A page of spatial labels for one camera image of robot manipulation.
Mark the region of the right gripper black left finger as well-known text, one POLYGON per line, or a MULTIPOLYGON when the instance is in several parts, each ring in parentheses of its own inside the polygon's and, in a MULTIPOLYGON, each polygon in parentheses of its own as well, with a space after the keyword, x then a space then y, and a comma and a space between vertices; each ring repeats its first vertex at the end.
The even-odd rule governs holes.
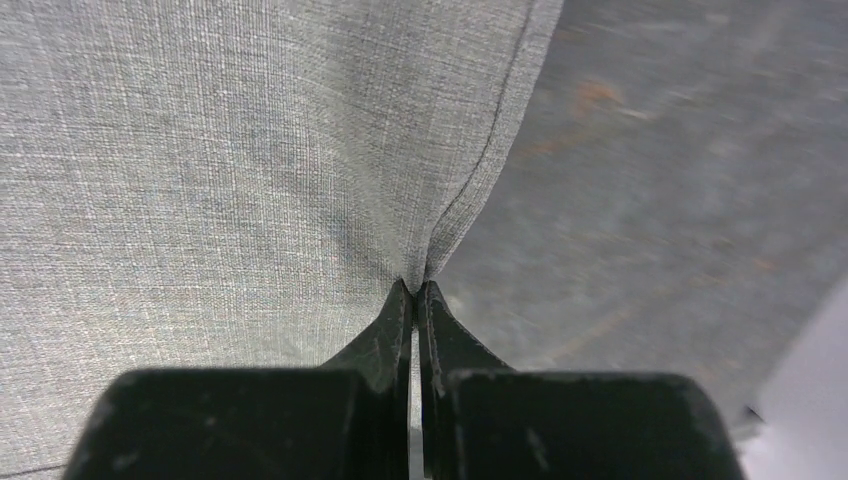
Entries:
POLYGON ((309 368, 142 369, 96 402, 68 479, 405 479, 413 298, 309 368))

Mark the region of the grey cloth napkin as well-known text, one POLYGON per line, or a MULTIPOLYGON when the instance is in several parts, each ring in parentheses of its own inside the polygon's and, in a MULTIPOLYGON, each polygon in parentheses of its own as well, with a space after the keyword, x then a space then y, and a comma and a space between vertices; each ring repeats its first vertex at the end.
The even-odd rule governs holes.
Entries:
POLYGON ((136 368, 327 360, 437 274, 558 1, 5 1, 1 474, 136 368))

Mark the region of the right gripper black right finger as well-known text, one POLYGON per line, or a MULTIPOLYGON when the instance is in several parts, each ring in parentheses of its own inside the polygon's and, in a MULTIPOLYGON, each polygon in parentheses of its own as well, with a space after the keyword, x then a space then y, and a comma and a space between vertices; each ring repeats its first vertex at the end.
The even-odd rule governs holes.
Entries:
POLYGON ((513 369, 417 295, 430 479, 740 479, 714 403, 672 373, 513 369))

